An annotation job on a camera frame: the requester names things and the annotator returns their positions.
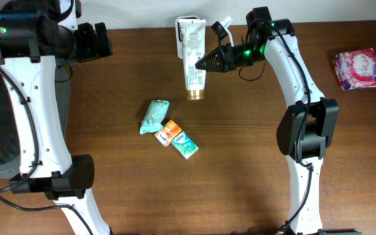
orange snack package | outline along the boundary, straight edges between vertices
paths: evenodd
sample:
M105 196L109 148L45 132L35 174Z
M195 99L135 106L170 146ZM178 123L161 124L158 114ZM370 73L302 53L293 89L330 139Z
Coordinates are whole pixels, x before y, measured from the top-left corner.
M155 136L163 146L167 147L172 139L180 134L181 131L181 127L179 127L174 121L170 120L162 130L155 133Z

black clamp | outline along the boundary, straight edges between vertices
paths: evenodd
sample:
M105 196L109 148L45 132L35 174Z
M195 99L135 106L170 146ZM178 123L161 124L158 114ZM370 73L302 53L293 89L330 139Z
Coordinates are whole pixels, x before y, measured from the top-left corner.
M72 165L64 173L52 172L51 177L30 178L28 183L15 187L13 193L44 193L49 200L57 200L63 196L76 196L82 199L85 190L90 189L94 182L95 168L90 155L72 157ZM23 178L17 174L10 180L13 185Z
M213 23L211 29L213 29L214 33L217 35L217 37L219 37L220 40L223 40L228 35L226 29L218 21Z
M288 107L277 129L277 143L283 155L290 155L295 159L294 147L300 124L304 118L305 104L299 101ZM326 155L326 148L332 143L334 127L336 125L339 106L335 99L321 99L311 104L309 114L315 118L308 121L300 141L302 158Z
M32 63L39 63L41 56L54 55L56 65L63 66L112 55L104 23L95 24L95 31L89 23L71 31L58 25L58 21L71 14L74 3L79 17L80 1L72 0L64 13L60 13L58 3L16 0L0 10L0 65L10 57L30 57Z

gold tube cap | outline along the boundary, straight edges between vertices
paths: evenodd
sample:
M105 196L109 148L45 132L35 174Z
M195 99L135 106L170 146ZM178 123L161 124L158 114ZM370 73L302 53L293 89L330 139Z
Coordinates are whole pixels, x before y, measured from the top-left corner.
M188 92L188 101L195 101L204 98L204 90L192 90Z

white wall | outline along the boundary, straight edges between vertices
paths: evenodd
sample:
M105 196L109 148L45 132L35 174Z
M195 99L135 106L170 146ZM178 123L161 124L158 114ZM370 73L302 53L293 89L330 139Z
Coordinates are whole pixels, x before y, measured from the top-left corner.
M0 8L7 0L0 0ZM274 20L329 22L376 20L376 0L81 0L80 22L109 29L174 27L178 16L196 14L211 25L226 16L246 24L253 7L268 6Z

white plastic casing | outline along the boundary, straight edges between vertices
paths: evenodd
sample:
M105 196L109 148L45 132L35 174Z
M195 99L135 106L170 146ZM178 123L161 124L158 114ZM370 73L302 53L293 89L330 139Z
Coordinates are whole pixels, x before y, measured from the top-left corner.
M228 30L228 27L233 23L233 19L230 16L227 16L224 20L220 21L221 26L225 29L230 39L230 45L234 46L232 33Z
M302 167L299 163L296 163L292 157L285 157L287 158L290 172L291 205L290 214L288 216L288 219L290 219L301 206L304 195L306 195L309 170L306 167ZM323 159L311 157L303 159L303 163L313 163L314 172L311 176L311 187L307 202L301 212L291 222L290 228L295 234L299 232L302 234L313 234L323 228L319 212L319 182Z
M60 11L64 13L69 9L71 6L71 0L59 0L60 2ZM64 19L63 21L59 22L59 25L66 27L70 30L77 30L78 29L78 22L76 20L76 1L74 1L72 12L69 14L69 16Z
M85 197L83 199L77 199L74 196L62 197L58 201L54 201L57 205L68 204L74 205L75 209L84 218L88 226L91 228L94 235L109 235L110 227L104 222L99 213L97 203L95 202L92 194L92 189L85 191ZM69 223L75 232L75 234L86 235L89 234L85 225L79 220L75 213L69 209L63 209Z
M297 38L290 35L283 35L283 37L290 50L294 53L295 58L303 68L311 90L311 102L319 102L320 98L324 97L324 94L317 88L310 73L308 73L307 67L301 58L300 51L298 50ZM287 107L296 104L297 101L302 101L304 104L307 104L306 90L300 71L294 60L288 56L288 52L279 36L266 42L264 55L272 68L274 68L279 85L281 85L282 92L284 93Z
M52 55L40 57L40 63L32 63L28 57L6 58L1 68L18 86L24 97L29 97L31 115L37 130L39 141L39 160L42 165L37 167L32 178L51 177L53 171L63 174L72 164L62 130L57 110L55 95L55 57ZM20 172L26 174L31 169L34 157L34 142L31 135L29 120L20 98L5 81L16 120L18 138L20 141Z
M297 38L290 35L283 35L283 38L304 71L311 91L311 102L319 102L321 98L324 98L324 95L315 85L303 62L300 51L298 50ZM284 93L287 107L296 104L298 101L307 104L306 89L300 70L288 54L279 36L266 42L264 55L275 71L279 85L281 85L281 89ZM309 170L306 167L302 167L299 163L296 163L292 157L286 156L286 158L290 172L290 219L301 206L304 196L306 195ZM303 162L304 164L313 163L314 172L307 202L303 210L291 222L290 227L295 234L299 232L302 234L312 234L316 233L318 229L322 229L319 213L319 179L323 159L311 157L303 159Z
M1 68L18 86L24 97L30 102L31 115L39 141L39 165L32 178L50 177L52 172L63 174L72 164L71 155L63 139L59 112L55 96L55 57L52 55L40 57L40 63L32 63L28 57L7 58ZM34 161L34 142L31 135L29 120L20 98L5 81L14 111L18 138L20 141L21 165L20 172L26 174ZM91 189L87 189L83 199L75 196L61 197L56 204L74 205L79 214L85 219L94 234L108 235L110 228L102 220ZM62 209L76 234L89 234L79 218L69 209Z

